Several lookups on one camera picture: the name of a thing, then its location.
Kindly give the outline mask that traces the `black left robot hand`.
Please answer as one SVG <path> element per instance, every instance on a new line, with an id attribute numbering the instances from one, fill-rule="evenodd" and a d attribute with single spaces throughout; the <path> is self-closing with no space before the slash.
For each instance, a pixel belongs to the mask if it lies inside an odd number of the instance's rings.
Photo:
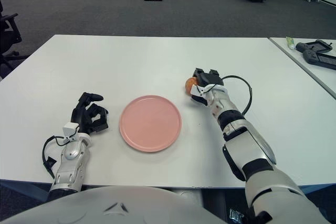
<path id="1" fill-rule="evenodd" d="M 95 104 L 102 101 L 103 96 L 84 92 L 78 100 L 78 104 L 72 111 L 71 122 L 79 124 L 80 133 L 91 134 L 108 128 L 108 111 Z"/>

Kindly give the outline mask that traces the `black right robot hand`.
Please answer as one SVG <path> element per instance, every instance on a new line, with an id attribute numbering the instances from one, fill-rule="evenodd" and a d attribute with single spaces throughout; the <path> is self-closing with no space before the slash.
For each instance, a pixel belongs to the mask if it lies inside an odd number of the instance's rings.
<path id="1" fill-rule="evenodd" d="M 223 80 L 220 78 L 219 73 L 213 69 L 209 73 L 206 73 L 203 69 L 196 68 L 193 77 L 196 78 L 196 84 L 193 84 L 191 87 L 191 97 L 196 102 L 207 106 L 206 94 L 216 86 L 223 86 Z"/>

